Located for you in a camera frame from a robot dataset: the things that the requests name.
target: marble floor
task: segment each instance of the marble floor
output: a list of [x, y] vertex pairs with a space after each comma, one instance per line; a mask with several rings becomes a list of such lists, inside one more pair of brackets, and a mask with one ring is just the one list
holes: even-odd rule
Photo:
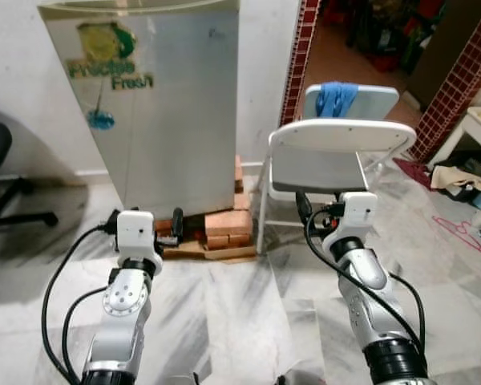
[[[246, 184], [253, 179], [247, 176]], [[376, 192], [378, 219], [367, 243], [422, 295], [430, 376], [439, 385], [481, 384], [481, 247], [433, 220], [459, 223], [475, 209], [426, 191], [394, 164], [385, 168]], [[75, 238], [116, 207], [109, 184], [43, 188], [10, 206], [14, 213], [54, 210], [60, 223], [0, 229], [0, 384], [64, 384], [42, 349], [42, 294]], [[270, 217], [295, 216], [292, 205], [269, 207]], [[164, 263], [151, 295], [139, 385], [191, 385], [193, 371], [204, 385], [271, 385], [290, 368], [294, 385], [370, 383], [336, 275], [296, 229], [267, 228], [265, 248], [257, 261], [235, 265]], [[56, 351], [67, 307], [106, 283], [116, 257], [111, 239], [97, 234], [63, 271], [48, 313]], [[396, 294], [417, 328], [413, 298], [401, 286]], [[69, 350], [77, 372], [100, 319], [99, 301], [90, 298], [75, 312]]]

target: silver metal arm segment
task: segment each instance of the silver metal arm segment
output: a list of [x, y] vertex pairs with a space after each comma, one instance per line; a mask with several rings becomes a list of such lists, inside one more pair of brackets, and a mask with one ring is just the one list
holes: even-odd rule
[[103, 295], [103, 317], [83, 369], [82, 384], [132, 385], [137, 378], [144, 324], [151, 312], [154, 275], [162, 271], [155, 252], [153, 216], [140, 211], [118, 215], [119, 271]]
[[[376, 254], [366, 249], [378, 198], [371, 192], [346, 192], [337, 228], [322, 242], [326, 255], [352, 278], [385, 300], [401, 317], [388, 273]], [[367, 293], [340, 276], [338, 287], [349, 309], [351, 328], [370, 368], [374, 385], [435, 385], [427, 378], [426, 364], [403, 326]]]

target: blue towel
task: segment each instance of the blue towel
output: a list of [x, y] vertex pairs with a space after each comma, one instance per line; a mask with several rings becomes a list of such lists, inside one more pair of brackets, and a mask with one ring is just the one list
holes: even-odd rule
[[352, 83], [323, 83], [315, 101], [315, 111], [322, 118], [343, 118], [353, 104], [358, 85]]

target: wire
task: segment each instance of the wire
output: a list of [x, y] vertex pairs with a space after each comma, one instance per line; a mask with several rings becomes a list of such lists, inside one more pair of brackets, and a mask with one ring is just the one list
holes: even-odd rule
[[397, 322], [401, 324], [401, 326], [404, 328], [404, 330], [408, 333], [410, 336], [411, 340], [415, 344], [415, 346], [418, 348], [418, 352], [421, 355], [421, 358], [423, 360], [424, 365], [426, 366], [426, 356], [424, 355], [424, 347], [421, 345], [420, 340], [418, 339], [416, 333], [414, 330], [411, 328], [410, 324], [403, 318], [401, 315], [398, 314], [386, 301], [381, 299], [374, 291], [368, 289], [363, 283], [361, 283], [359, 280], [354, 279], [351, 277], [348, 273], [346, 273], [344, 270], [340, 269], [336, 264], [332, 263], [329, 261], [318, 249], [317, 247], [313, 244], [312, 238], [310, 237], [310, 229], [313, 224], [313, 220], [317, 215], [320, 213], [327, 213], [325, 209], [321, 209], [313, 213], [310, 218], [306, 222], [305, 226], [305, 239], [306, 243], [308, 246], [311, 248], [313, 253], [325, 264], [327, 264], [329, 267], [331, 267], [333, 270], [335, 270], [337, 273], [339, 273], [341, 276], [343, 276], [345, 279], [347, 279], [349, 282], [351, 282], [353, 285], [355, 285], [357, 288], [360, 290], [364, 291], [367, 295], [369, 295], [373, 300], [376, 301], [377, 304], [379, 304], [383, 309], [388, 311], [395, 319]]
[[406, 279], [399, 277], [394, 273], [389, 273], [389, 275], [396, 281], [402, 283], [412, 293], [412, 295], [415, 298], [415, 302], [417, 303], [418, 324], [420, 329], [419, 339], [420, 339], [421, 347], [424, 349], [426, 347], [426, 317], [424, 315], [424, 305], [422, 304], [420, 295], [418, 295], [417, 290]]
[[62, 377], [71, 385], [79, 385], [79, 381], [75, 381], [74, 378], [72, 378], [67, 371], [67, 369], [61, 364], [57, 356], [55, 355], [54, 351], [51, 348], [50, 345], [50, 339], [48, 338], [48, 328], [46, 326], [46, 317], [47, 317], [47, 312], [48, 312], [48, 301], [50, 299], [50, 294], [51, 290], [54, 287], [55, 281], [57, 280], [57, 277], [61, 274], [61, 271], [63, 270], [64, 266], [67, 264], [67, 262], [70, 260], [71, 255], [73, 252], [76, 250], [77, 247], [79, 247], [80, 243], [92, 234], [95, 231], [99, 231], [102, 229], [101, 225], [97, 225], [96, 227], [93, 227], [92, 229], [89, 229], [86, 231], [84, 234], [82, 234], [79, 239], [76, 240], [76, 242], [70, 247], [70, 249], [67, 251], [66, 256], [64, 257], [63, 261], [55, 271], [53, 277], [51, 280], [48, 282], [48, 286], [46, 287], [45, 295], [42, 299], [42, 309], [41, 309], [41, 336], [42, 336], [42, 345], [45, 349], [46, 354], [48, 355], [48, 358], [50, 361], [54, 364], [55, 369], [61, 374]]
[[73, 365], [71, 365], [71, 360], [70, 360], [70, 355], [68, 353], [67, 349], [67, 335], [68, 331], [70, 329], [70, 321], [71, 321], [71, 316], [73, 315], [73, 312], [75, 311], [76, 307], [82, 302], [84, 299], [90, 297], [91, 295], [101, 293], [102, 291], [105, 291], [107, 287], [100, 287], [98, 289], [94, 289], [92, 291], [89, 291], [80, 297], [78, 297], [70, 306], [66, 313], [66, 317], [64, 318], [64, 326], [63, 326], [63, 340], [62, 340], [62, 349], [63, 349], [63, 361], [64, 364], [66, 365], [67, 371], [69, 375], [78, 381], [80, 383], [80, 379], [77, 376], [75, 369], [73, 368]]

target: refrigerator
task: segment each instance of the refrigerator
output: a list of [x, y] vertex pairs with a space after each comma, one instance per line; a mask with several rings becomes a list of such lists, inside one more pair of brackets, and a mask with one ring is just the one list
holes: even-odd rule
[[157, 219], [231, 208], [238, 0], [38, 10], [124, 207]]

